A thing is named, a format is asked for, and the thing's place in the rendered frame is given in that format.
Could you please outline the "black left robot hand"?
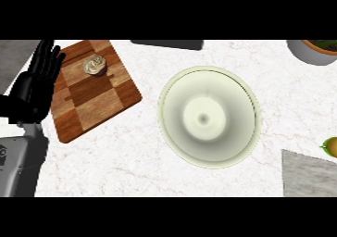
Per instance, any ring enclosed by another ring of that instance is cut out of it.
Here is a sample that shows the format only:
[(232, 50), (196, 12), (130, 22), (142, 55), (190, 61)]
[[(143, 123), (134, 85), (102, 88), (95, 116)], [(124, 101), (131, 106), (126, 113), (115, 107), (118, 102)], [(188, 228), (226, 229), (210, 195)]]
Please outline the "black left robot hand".
[(9, 124), (40, 123), (46, 118), (64, 59), (61, 46), (42, 40), (28, 70), (18, 75), (9, 94), (0, 94), (0, 118), (8, 118)]

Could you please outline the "pale green bowl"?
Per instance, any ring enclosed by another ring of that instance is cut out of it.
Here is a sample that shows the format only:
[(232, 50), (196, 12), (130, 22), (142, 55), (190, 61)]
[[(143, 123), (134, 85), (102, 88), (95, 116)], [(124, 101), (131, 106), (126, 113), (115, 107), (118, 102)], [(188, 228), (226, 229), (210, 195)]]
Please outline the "pale green bowl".
[(249, 155), (261, 131), (252, 90), (226, 69), (185, 69), (167, 82), (158, 104), (159, 131), (190, 164), (226, 168)]

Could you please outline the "grey marbled placemat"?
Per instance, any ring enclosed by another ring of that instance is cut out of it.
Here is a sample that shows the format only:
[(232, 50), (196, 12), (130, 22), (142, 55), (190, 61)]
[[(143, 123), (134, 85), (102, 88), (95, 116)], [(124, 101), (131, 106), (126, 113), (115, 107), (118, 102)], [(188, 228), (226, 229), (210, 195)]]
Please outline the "grey marbled placemat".
[(286, 197), (337, 197), (337, 163), (283, 150), (282, 181)]

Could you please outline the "yellow bell pepper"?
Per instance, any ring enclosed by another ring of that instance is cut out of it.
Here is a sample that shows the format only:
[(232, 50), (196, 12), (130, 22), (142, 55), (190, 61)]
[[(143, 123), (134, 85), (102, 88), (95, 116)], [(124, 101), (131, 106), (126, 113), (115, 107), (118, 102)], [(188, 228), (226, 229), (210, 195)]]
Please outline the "yellow bell pepper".
[(331, 137), (323, 141), (322, 148), (325, 152), (337, 158), (337, 137)]

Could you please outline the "checkered wooden cutting board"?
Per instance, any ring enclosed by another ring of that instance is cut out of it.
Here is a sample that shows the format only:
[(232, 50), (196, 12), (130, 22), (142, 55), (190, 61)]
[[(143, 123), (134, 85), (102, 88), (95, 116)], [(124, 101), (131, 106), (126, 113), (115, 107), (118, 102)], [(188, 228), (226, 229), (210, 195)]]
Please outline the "checkered wooden cutting board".
[[(61, 143), (70, 143), (142, 99), (140, 91), (108, 40), (83, 40), (68, 46), (55, 82), (50, 114)], [(93, 56), (105, 59), (100, 71), (84, 71)]]

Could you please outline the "white frosted cupcake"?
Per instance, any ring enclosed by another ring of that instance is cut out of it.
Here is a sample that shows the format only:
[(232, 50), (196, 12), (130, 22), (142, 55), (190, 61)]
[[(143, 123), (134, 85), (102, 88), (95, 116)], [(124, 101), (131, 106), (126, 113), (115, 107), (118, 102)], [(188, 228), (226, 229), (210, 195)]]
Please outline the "white frosted cupcake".
[(102, 76), (106, 69), (106, 61), (102, 56), (92, 56), (83, 64), (84, 73), (93, 76)]

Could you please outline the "dark grey flat appliance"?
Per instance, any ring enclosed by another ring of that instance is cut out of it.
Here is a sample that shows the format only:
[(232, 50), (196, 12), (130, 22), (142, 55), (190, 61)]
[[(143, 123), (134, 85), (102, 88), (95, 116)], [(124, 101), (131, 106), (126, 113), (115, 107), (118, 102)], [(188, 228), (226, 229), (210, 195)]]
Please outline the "dark grey flat appliance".
[(199, 50), (202, 48), (202, 40), (131, 40), (131, 43), (188, 50)]

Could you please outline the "potted plant in grey pot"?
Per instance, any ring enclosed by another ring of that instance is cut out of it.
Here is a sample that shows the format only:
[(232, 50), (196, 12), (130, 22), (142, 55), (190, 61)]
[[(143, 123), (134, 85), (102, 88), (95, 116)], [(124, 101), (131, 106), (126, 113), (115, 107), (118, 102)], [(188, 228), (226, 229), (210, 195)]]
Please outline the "potted plant in grey pot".
[(307, 64), (326, 66), (337, 60), (337, 52), (317, 47), (308, 40), (286, 40), (292, 55)]

